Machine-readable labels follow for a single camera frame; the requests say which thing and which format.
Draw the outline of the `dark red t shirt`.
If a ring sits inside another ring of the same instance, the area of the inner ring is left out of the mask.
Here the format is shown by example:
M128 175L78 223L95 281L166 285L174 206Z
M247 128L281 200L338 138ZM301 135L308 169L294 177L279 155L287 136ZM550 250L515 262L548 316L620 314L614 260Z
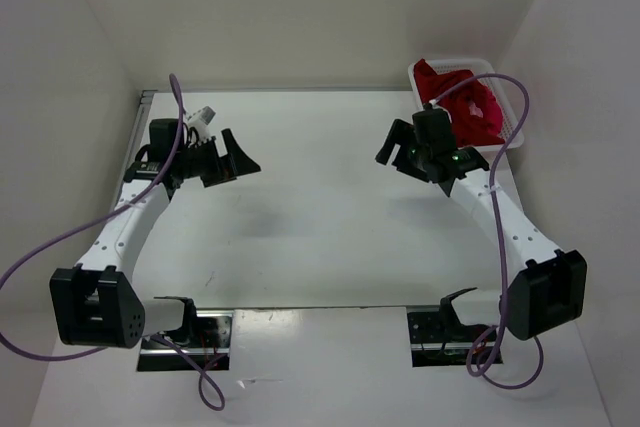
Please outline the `dark red t shirt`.
M459 82L473 76L469 69L437 73L424 59L414 66L413 78L421 103L428 103ZM504 143L502 110L493 93L475 80L438 102L451 117L458 147L494 146Z

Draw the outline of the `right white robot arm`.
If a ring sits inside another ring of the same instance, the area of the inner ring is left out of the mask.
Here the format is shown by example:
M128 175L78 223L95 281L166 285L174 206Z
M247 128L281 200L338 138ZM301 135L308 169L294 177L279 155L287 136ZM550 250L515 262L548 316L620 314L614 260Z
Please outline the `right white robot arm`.
M438 185L498 247L499 322L514 337L529 340L582 315L586 259L540 232L476 148L457 146L445 112L419 112L411 122L394 120L375 159Z

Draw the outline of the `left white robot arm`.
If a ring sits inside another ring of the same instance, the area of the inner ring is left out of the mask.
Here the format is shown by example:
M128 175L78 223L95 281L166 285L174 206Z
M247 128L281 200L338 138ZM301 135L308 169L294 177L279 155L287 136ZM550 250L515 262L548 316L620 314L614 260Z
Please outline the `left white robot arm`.
M132 278L149 234L184 181L198 178L212 187L260 172L228 129L221 132L226 152L219 153L208 130L213 116L204 107L187 117L185 130L172 118L150 123L148 143L125 172L117 215L74 267L57 269L50 279L63 343L132 348L161 332L180 347L197 340L200 323L192 299L142 300Z

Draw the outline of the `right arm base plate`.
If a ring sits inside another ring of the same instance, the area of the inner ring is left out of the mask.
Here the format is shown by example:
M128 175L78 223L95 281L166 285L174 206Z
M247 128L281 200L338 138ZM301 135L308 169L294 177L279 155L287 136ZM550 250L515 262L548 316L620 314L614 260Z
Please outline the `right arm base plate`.
M488 329L484 324L447 327L437 306L410 308L406 316L414 368L464 367L472 343Z

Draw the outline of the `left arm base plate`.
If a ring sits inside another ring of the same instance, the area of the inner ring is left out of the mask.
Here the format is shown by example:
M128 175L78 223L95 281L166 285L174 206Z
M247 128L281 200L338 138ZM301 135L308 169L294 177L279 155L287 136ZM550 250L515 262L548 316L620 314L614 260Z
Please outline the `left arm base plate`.
M211 371L228 371L234 312L231 310L198 310L188 337L177 331L164 338L177 345L199 367L210 362ZM172 348L151 339L143 340L137 361L137 372L189 371L192 366Z

